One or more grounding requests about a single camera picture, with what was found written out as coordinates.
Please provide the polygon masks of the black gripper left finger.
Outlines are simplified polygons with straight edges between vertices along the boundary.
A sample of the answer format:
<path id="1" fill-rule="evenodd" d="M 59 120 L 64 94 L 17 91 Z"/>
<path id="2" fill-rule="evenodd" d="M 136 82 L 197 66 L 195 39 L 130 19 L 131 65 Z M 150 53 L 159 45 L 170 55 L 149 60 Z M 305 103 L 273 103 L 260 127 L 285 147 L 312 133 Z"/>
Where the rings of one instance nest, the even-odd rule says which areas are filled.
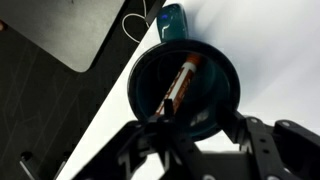
<path id="1" fill-rule="evenodd" d="M 164 110 L 148 123 L 126 123 L 72 180 L 130 180 L 153 153 L 160 156 L 166 173 L 202 180 L 202 153 L 174 122 L 171 99 L 165 100 Z"/>

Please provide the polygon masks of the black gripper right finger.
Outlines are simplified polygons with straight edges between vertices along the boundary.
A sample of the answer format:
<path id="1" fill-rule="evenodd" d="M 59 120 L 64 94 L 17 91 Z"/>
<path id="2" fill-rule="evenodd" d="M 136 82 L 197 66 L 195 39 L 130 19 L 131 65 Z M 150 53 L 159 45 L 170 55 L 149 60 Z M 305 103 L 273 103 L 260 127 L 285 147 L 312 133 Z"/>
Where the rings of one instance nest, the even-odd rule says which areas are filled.
<path id="1" fill-rule="evenodd" d="M 320 180 L 320 136 L 290 120 L 266 125 L 244 117 L 225 103 L 217 105 L 217 123 L 253 163 L 258 180 Z"/>

